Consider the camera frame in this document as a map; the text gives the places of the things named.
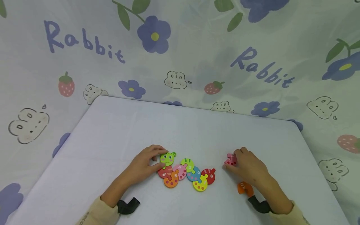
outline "child's left hand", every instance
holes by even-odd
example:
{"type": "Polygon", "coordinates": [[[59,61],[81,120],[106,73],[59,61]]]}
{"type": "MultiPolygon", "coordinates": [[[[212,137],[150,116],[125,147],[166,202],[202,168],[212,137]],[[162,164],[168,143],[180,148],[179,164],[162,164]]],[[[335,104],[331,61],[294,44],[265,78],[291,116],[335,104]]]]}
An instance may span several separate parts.
{"type": "Polygon", "coordinates": [[[128,186],[131,186],[145,180],[151,174],[165,166],[165,163],[157,163],[153,166],[150,166],[150,159],[156,162],[157,155],[165,154],[167,152],[168,151],[161,145],[150,145],[149,147],[145,148],[139,154],[137,154],[137,156],[135,156],[126,170],[122,172],[121,176],[123,181],[128,186]]]}

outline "green stem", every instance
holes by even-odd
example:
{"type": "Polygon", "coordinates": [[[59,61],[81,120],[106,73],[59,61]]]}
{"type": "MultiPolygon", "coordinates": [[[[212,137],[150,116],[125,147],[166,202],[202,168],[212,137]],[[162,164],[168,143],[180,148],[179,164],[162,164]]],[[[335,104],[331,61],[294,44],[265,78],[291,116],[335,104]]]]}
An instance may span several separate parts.
{"type": "Polygon", "coordinates": [[[124,9],[126,9],[126,10],[129,11],[129,12],[131,12],[132,14],[134,14],[135,16],[137,16],[143,23],[145,23],[145,20],[144,20],[143,18],[141,18],[141,16],[139,16],[139,14],[133,12],[131,9],[129,9],[128,7],[126,7],[126,6],[118,3],[117,1],[112,0],[112,2],[115,3],[115,4],[117,4],[117,5],[120,5],[120,6],[124,7],[124,9]]]}
{"type": "Polygon", "coordinates": [[[345,45],[346,49],[347,49],[347,57],[350,57],[350,46],[348,43],[346,43],[344,40],[338,38],[336,39],[338,42],[341,42],[345,45]]]}

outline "black wrist strap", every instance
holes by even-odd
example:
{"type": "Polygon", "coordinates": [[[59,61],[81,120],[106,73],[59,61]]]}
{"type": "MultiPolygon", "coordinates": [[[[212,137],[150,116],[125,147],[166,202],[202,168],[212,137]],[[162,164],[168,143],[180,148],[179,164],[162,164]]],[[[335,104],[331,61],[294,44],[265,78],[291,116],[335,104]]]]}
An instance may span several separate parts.
{"type": "Polygon", "coordinates": [[[267,203],[267,201],[259,202],[255,195],[248,198],[248,201],[252,204],[252,207],[259,213],[269,213],[273,212],[270,208],[270,205],[267,203]]]}
{"type": "Polygon", "coordinates": [[[117,203],[117,212],[122,215],[129,215],[132,214],[139,205],[140,202],[136,198],[132,198],[128,204],[123,200],[120,200],[117,203]]]}

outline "fabric backdrop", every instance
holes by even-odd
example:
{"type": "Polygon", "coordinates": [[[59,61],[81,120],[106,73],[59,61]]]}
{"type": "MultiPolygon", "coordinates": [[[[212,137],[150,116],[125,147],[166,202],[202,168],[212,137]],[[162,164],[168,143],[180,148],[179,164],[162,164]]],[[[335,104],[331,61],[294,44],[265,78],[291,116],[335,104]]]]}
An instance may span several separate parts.
{"type": "Polygon", "coordinates": [[[0,0],[0,225],[99,95],[291,120],[358,224],[357,1],[0,0]]]}

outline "blue puzzle piece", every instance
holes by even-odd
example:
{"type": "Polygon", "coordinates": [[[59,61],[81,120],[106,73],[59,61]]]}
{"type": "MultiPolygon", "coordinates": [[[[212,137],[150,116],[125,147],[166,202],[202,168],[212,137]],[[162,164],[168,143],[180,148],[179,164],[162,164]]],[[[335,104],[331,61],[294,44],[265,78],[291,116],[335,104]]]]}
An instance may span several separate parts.
{"type": "Polygon", "coordinates": [[[199,184],[201,184],[201,180],[200,180],[201,172],[200,172],[199,168],[194,166],[193,172],[194,173],[192,173],[192,172],[187,173],[186,177],[192,182],[197,181],[197,182],[199,182],[199,184]]]}

